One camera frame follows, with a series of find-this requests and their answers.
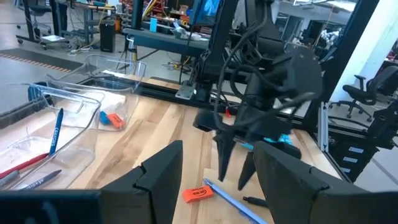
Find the wooden table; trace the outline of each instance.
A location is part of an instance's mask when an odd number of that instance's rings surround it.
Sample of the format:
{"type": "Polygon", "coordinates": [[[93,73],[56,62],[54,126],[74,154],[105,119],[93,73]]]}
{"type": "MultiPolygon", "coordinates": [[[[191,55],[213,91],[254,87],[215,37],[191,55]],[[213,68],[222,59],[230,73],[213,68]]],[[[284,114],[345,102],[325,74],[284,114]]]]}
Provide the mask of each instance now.
{"type": "MultiPolygon", "coordinates": [[[[158,80],[146,80],[146,82],[178,88],[178,85],[158,80]]],[[[234,148],[224,182],[217,180],[218,155],[216,144],[212,141],[214,133],[205,133],[192,126],[197,111],[197,108],[141,97],[124,131],[99,132],[95,160],[70,188],[100,188],[138,166],[172,141],[181,139],[183,173],[174,223],[248,223],[235,208],[217,195],[194,203],[185,203],[181,197],[183,190],[202,186],[202,180],[206,177],[235,199],[241,200],[244,195],[264,198],[256,174],[241,192],[237,190],[239,175],[248,151],[239,144],[234,148]]],[[[38,122],[38,114],[40,113],[21,122],[32,127],[40,126],[42,122],[38,122]]],[[[18,131],[19,126],[13,127],[14,133],[18,131]]],[[[304,162],[338,177],[337,172],[308,133],[294,130],[290,137],[294,145],[301,149],[304,162]]],[[[248,207],[268,223],[273,223],[268,209],[254,205],[248,207]]]]}

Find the gray floor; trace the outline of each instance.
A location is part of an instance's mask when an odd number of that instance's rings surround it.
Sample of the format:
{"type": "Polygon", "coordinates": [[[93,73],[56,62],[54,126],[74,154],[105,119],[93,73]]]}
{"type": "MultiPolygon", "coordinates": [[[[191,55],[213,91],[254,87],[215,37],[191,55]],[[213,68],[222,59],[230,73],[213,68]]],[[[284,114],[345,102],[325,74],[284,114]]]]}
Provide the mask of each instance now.
{"type": "MultiPolygon", "coordinates": [[[[110,55],[110,56],[115,56],[115,57],[120,57],[121,56],[121,51],[123,50],[124,47],[124,38],[123,36],[118,36],[117,38],[117,46],[116,46],[116,52],[113,54],[109,53],[104,53],[100,52],[98,49],[93,49],[90,50],[89,52],[81,52],[78,53],[75,56],[70,56],[68,53],[70,49],[66,48],[65,44],[57,44],[57,45],[51,45],[49,46],[48,50],[43,50],[38,44],[33,44],[30,42],[24,42],[23,44],[18,44],[17,40],[15,38],[16,34],[19,35],[27,35],[27,29],[25,25],[25,17],[23,11],[17,9],[13,5],[12,0],[0,0],[0,50],[4,49],[13,49],[13,48],[22,48],[25,50],[30,50],[34,52],[38,52],[41,54],[46,54],[46,55],[51,55],[53,57],[58,57],[58,58],[63,58],[65,60],[72,60],[76,62],[84,62],[84,59],[87,55],[89,54],[101,54],[101,55],[110,55]],[[17,29],[16,25],[20,24],[22,27],[21,29],[17,29]]],[[[79,19],[81,19],[81,14],[80,12],[71,12],[72,15],[69,17],[69,23],[68,23],[68,28],[72,29],[73,26],[75,27],[81,27],[81,23],[79,22],[79,19]]],[[[45,22],[48,23],[49,25],[51,24],[51,14],[47,14],[44,17],[38,17],[39,22],[45,22]]],[[[139,57],[140,55],[147,54],[151,52],[153,49],[148,49],[145,47],[138,47],[138,54],[139,57]]],[[[179,71],[176,70],[168,70],[165,68],[163,65],[167,64],[170,62],[172,59],[173,60],[178,60],[180,58],[179,55],[173,54],[173,53],[166,53],[163,51],[159,51],[155,53],[154,55],[151,55],[150,57],[147,57],[143,60],[147,64],[147,71],[146,71],[146,76],[147,77],[159,77],[159,78],[164,78],[168,80],[178,80],[178,75],[179,71]]],[[[39,67],[35,65],[31,65],[28,63],[22,63],[22,62],[17,62],[15,60],[10,60],[6,58],[1,58],[0,57],[0,67],[2,68],[3,75],[0,76],[0,84],[4,83],[32,83],[32,82],[37,82],[44,80],[44,75],[46,73],[51,74],[55,77],[59,77],[62,75],[62,72],[58,72],[55,70],[50,70],[44,67],[39,67]]],[[[183,75],[182,80],[188,79],[188,75],[183,75]]],[[[238,86],[239,89],[244,89],[244,85],[238,86]]],[[[227,84],[224,85],[223,88],[225,91],[229,91],[229,87],[227,84]]],[[[4,105],[7,105],[7,107],[12,107],[13,104],[8,102],[8,96],[0,96],[0,105],[2,105],[1,109],[7,109],[4,107],[4,105]]],[[[299,116],[304,116],[305,112],[309,106],[309,102],[304,104],[301,109],[297,112],[297,115],[299,116]]],[[[384,103],[379,103],[376,106],[364,106],[366,110],[368,110],[371,114],[379,110],[381,108],[387,107],[387,105],[384,103]]],[[[329,111],[330,116],[337,116],[341,118],[345,118],[347,114],[348,107],[347,106],[340,106],[340,107],[334,107],[329,111]]],[[[359,114],[357,110],[354,110],[352,120],[358,121],[360,123],[370,125],[369,122],[366,121],[367,116],[365,114],[359,114]]],[[[363,127],[352,124],[352,123],[347,123],[344,121],[338,121],[338,120],[331,120],[331,123],[337,123],[341,124],[344,126],[349,126],[353,128],[358,128],[358,129],[363,129],[363,127]]],[[[385,150],[381,149],[381,152],[377,153],[377,156],[375,156],[374,160],[376,160],[376,163],[381,163],[381,164],[387,164],[384,166],[386,170],[388,170],[393,176],[398,177],[398,174],[395,174],[394,170],[397,170],[394,168],[394,164],[396,163],[395,161],[390,161],[391,157],[389,157],[388,152],[385,150]]],[[[374,183],[373,188],[369,190],[377,191],[377,190],[383,190],[383,184],[382,181],[385,179],[385,181],[391,181],[391,178],[387,177],[385,173],[380,172],[375,174],[377,176],[380,176],[380,183],[374,183]]]]}

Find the clear plastic bin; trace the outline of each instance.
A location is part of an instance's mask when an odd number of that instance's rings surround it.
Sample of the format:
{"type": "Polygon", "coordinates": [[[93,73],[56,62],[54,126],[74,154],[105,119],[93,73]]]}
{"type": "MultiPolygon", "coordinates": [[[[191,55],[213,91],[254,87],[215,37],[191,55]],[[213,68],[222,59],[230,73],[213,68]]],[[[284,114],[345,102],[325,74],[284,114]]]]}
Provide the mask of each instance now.
{"type": "Polygon", "coordinates": [[[22,189],[56,170],[61,172],[38,189],[67,188],[95,158],[101,103],[34,84],[0,87],[0,174],[50,152],[57,116],[63,108],[55,153],[24,167],[0,189],[22,189]]]}
{"type": "Polygon", "coordinates": [[[72,91],[101,102],[99,129],[103,131],[123,130],[133,114],[138,101],[137,87],[144,77],[146,64],[102,55],[89,55],[80,68],[56,79],[46,75],[47,85],[72,91]],[[113,77],[135,80],[131,84],[118,83],[113,77]],[[115,125],[107,116],[116,115],[123,125],[115,125]]]}

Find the office chair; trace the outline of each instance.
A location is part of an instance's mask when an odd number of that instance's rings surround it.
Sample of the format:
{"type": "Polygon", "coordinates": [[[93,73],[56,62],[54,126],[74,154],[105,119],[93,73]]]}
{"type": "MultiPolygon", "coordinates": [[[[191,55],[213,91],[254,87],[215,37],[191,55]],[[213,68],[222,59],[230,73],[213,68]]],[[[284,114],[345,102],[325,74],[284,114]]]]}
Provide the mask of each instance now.
{"type": "MultiPolygon", "coordinates": [[[[21,0],[16,0],[15,4],[17,5],[18,9],[24,10],[24,7],[21,6],[21,0]]],[[[33,21],[31,21],[31,22],[32,22],[33,28],[35,29],[35,34],[40,35],[40,32],[37,33],[37,31],[36,31],[36,29],[38,29],[39,27],[43,27],[43,28],[47,29],[47,32],[49,34],[51,34],[51,27],[47,24],[37,22],[37,19],[36,19],[37,16],[39,16],[39,17],[44,16],[44,14],[51,12],[51,8],[48,6],[39,5],[38,1],[36,1],[34,5],[29,4],[28,7],[29,7],[29,12],[30,12],[31,16],[33,16],[33,21]]]]}
{"type": "Polygon", "coordinates": [[[378,74],[376,77],[373,79],[369,80],[366,83],[366,91],[364,90],[364,80],[366,79],[365,77],[362,77],[360,75],[355,75],[355,78],[359,79],[359,84],[361,89],[358,89],[354,86],[351,85],[344,85],[343,90],[346,91],[353,101],[344,101],[341,100],[339,102],[333,102],[330,103],[329,108],[332,108],[334,104],[337,106],[340,105],[348,105],[348,114],[347,118],[351,118],[351,113],[353,112],[354,108],[359,109],[359,113],[366,113],[369,118],[367,119],[368,122],[372,121],[372,115],[369,114],[364,108],[359,106],[356,102],[359,101],[360,103],[363,103],[365,105],[375,105],[376,104],[376,92],[379,86],[384,83],[389,77],[392,75],[397,75],[398,74],[398,67],[397,66],[390,66],[385,68],[380,74],[378,74]]]}

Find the blue pen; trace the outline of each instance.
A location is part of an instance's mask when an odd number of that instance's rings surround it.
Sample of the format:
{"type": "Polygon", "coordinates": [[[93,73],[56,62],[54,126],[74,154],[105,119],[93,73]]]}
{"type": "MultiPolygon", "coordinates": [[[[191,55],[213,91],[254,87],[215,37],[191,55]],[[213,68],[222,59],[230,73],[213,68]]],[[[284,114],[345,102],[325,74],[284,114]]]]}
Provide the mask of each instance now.
{"type": "Polygon", "coordinates": [[[60,111],[58,112],[57,122],[55,123],[54,134],[52,136],[49,156],[55,153],[55,150],[57,149],[57,143],[58,143],[58,138],[60,136],[62,119],[63,119],[63,108],[61,108],[60,111]]]}
{"type": "Polygon", "coordinates": [[[225,191],[221,190],[217,185],[215,185],[211,180],[204,178],[203,182],[206,185],[209,185],[209,187],[216,192],[219,196],[221,196],[223,199],[225,199],[228,203],[230,203],[232,206],[237,208],[244,217],[249,219],[250,222],[255,223],[255,224],[267,224],[266,221],[264,221],[261,217],[256,215],[254,212],[252,212],[250,209],[248,209],[246,206],[244,206],[242,203],[239,201],[235,200],[232,198],[230,195],[228,195],[225,191]]]}
{"type": "Polygon", "coordinates": [[[21,190],[33,190],[36,189],[37,187],[40,187],[41,185],[47,183],[48,181],[50,181],[51,179],[53,179],[54,177],[56,177],[59,173],[61,173],[62,170],[57,170],[52,172],[49,175],[46,175],[45,177],[36,180],[35,182],[29,184],[28,186],[24,187],[21,190]]]}

